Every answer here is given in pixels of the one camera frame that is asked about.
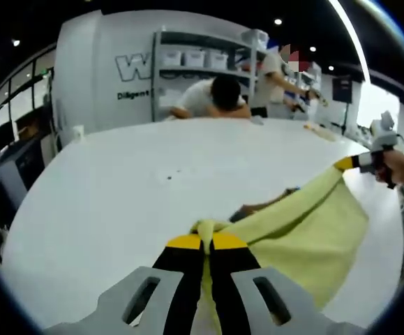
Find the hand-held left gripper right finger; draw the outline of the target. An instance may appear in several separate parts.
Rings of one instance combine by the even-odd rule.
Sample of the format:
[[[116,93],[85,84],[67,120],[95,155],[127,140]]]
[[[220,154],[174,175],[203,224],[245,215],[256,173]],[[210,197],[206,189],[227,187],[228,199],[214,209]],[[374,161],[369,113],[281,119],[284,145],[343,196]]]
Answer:
[[[211,241],[212,297],[223,334],[363,334],[319,312],[313,298],[277,269],[261,267],[233,234]]]

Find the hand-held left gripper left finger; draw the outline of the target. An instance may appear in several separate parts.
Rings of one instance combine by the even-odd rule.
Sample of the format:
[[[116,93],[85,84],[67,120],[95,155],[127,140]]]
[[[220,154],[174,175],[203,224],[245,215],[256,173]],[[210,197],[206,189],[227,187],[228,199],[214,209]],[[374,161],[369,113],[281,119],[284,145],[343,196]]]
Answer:
[[[96,310],[45,334],[189,334],[200,300],[202,240],[171,239],[152,267],[138,267],[104,291]]]

